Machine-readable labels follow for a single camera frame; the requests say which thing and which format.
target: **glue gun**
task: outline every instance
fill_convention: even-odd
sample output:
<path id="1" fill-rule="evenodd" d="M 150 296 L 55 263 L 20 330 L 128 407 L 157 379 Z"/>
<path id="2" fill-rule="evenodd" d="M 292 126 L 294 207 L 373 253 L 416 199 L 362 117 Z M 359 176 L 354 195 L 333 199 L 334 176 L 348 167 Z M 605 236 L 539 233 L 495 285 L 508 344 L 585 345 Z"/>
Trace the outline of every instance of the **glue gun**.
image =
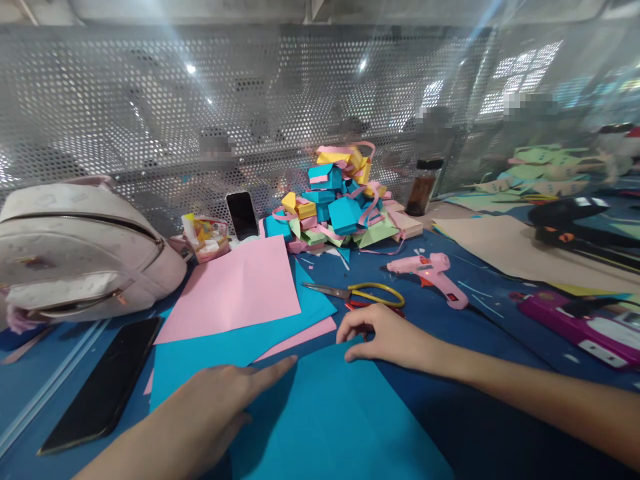
<path id="1" fill-rule="evenodd" d="M 432 253 L 429 258 L 422 255 L 389 262 L 386 270 L 394 273 L 414 273 L 420 277 L 421 286 L 434 286 L 447 298 L 447 304 L 462 310 L 469 304 L 467 296 L 444 274 L 451 264 L 444 253 Z"/>

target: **bottle cap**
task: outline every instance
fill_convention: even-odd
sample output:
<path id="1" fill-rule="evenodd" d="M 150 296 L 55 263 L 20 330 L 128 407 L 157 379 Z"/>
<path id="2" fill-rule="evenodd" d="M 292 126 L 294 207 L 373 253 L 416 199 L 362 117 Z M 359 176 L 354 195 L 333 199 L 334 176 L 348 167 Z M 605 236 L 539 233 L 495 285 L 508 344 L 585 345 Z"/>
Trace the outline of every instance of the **bottle cap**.
<path id="1" fill-rule="evenodd" d="M 442 165 L 444 165 L 445 161 L 442 159 L 438 160 L 423 160 L 420 159 L 416 162 L 415 167 L 418 170 L 440 170 Z"/>

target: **phone screen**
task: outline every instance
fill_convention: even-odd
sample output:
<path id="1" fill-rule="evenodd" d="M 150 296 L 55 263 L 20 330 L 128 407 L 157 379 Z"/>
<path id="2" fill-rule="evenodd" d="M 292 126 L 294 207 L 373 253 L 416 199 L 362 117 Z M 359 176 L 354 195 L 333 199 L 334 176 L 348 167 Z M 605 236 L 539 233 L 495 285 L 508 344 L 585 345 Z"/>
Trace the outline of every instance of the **phone screen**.
<path id="1" fill-rule="evenodd" d="M 227 195 L 227 205 L 231 214 L 231 221 L 238 240 L 244 240 L 252 235 L 258 235 L 258 225 L 255 221 L 253 204 L 249 192 L 231 193 Z"/>
<path id="2" fill-rule="evenodd" d="M 120 329 L 38 455 L 57 453 L 110 434 L 145 366 L 161 318 Z"/>

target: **small container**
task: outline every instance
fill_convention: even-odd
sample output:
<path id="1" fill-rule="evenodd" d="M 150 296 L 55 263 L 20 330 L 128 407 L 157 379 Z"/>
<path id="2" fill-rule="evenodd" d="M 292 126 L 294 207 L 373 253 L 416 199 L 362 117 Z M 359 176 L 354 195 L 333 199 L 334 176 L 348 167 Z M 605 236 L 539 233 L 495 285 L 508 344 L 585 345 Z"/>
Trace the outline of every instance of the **small container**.
<path id="1" fill-rule="evenodd" d="M 433 187 L 444 160 L 418 160 L 416 163 L 415 178 L 413 179 L 413 186 L 411 187 L 411 193 L 409 194 L 409 201 L 407 202 L 407 208 L 405 213 L 412 217 L 421 217 L 425 214 L 429 199 L 433 193 Z"/>

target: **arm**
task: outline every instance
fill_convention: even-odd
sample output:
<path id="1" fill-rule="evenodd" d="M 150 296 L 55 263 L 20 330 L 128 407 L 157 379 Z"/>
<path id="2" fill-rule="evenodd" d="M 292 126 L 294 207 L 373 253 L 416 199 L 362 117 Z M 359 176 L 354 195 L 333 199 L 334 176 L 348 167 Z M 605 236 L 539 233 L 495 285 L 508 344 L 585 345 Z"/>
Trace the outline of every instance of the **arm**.
<path id="1" fill-rule="evenodd" d="M 458 380 L 553 425 L 640 472 L 640 395 L 500 360 L 438 340 L 383 305 L 346 314 L 337 342 L 375 330 L 346 361 L 382 359 Z"/>
<path id="2" fill-rule="evenodd" d="M 213 468 L 251 421 L 244 409 L 295 362 L 288 357 L 260 371 L 225 365 L 196 373 L 74 480 L 197 478 Z"/>

